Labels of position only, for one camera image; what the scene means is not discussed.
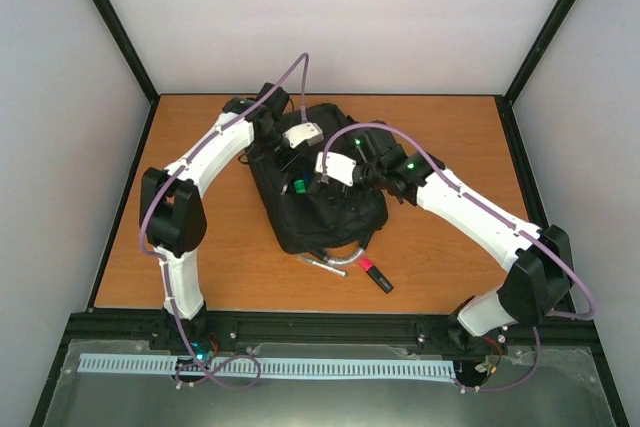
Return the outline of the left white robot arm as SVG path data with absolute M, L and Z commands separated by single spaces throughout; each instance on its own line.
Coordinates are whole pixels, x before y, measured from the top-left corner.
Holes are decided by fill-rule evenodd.
M 205 305 L 197 265 L 207 229 L 203 198 L 227 164 L 275 130 L 288 103 L 289 94 L 278 84 L 266 83 L 255 99 L 234 97 L 185 154 L 143 174 L 139 247 L 159 263 L 164 308 L 179 318 L 172 335 L 186 349 L 201 347 L 208 337 L 207 323 L 196 316 Z

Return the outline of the silver pen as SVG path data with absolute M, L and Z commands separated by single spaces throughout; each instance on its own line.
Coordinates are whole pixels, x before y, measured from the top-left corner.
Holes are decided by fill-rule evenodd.
M 348 273 L 346 271 L 344 271 L 342 269 L 339 269 L 339 268 L 336 268 L 336 267 L 333 267 L 333 266 L 330 266 L 328 264 L 325 264 L 324 262 L 321 262 L 321 261 L 316 260 L 314 258 L 306 257 L 304 255 L 298 255 L 298 256 L 296 256 L 296 258 L 298 260 L 304 262 L 304 263 L 307 263 L 309 265 L 318 267 L 318 268 L 323 269 L 323 270 L 325 270 L 327 272 L 330 272 L 330 273 L 332 273 L 334 275 L 338 275 L 338 276 L 343 277 L 343 278 L 348 276 Z

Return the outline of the green black marker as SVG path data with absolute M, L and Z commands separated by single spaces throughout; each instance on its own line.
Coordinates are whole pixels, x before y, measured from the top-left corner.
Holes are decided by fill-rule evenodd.
M 298 195 L 304 195 L 306 193 L 306 184 L 302 179 L 295 180 L 293 182 L 294 191 Z

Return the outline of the black student bag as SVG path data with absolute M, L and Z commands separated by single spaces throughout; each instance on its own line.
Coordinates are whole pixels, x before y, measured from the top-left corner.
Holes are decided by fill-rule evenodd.
M 259 196 L 282 250 L 288 254 L 323 255 L 328 248 L 357 242 L 366 248 L 373 234 L 388 220 L 384 195 L 350 188 L 339 182 L 324 184 L 314 172 L 316 156 L 326 140 L 355 120 L 337 105 L 322 103 L 307 110 L 308 120 L 323 131 L 324 139 L 298 151 L 300 157 L 286 172 L 275 163 L 275 152 L 287 147 L 283 133 L 301 123 L 299 111 L 285 111 L 286 103 L 263 105 L 249 115 L 258 121 L 256 141 L 245 150 Z M 304 195 L 294 191 L 293 182 L 311 177 Z

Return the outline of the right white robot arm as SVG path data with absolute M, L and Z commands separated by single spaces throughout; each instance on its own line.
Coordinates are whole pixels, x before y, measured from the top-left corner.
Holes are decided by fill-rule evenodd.
M 475 338 L 503 326 L 539 326 L 575 285 L 568 234 L 499 208 L 461 182 L 438 159 L 407 155 L 392 132 L 369 124 L 354 143 L 363 162 L 355 185 L 383 190 L 447 221 L 506 272 L 502 285 L 469 298 L 450 315 L 448 336 L 467 351 Z

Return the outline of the pink black highlighter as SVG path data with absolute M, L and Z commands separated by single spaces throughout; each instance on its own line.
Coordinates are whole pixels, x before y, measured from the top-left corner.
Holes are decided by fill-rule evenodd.
M 394 287 L 391 282 L 368 257 L 359 258 L 357 264 L 385 294 L 392 292 Z

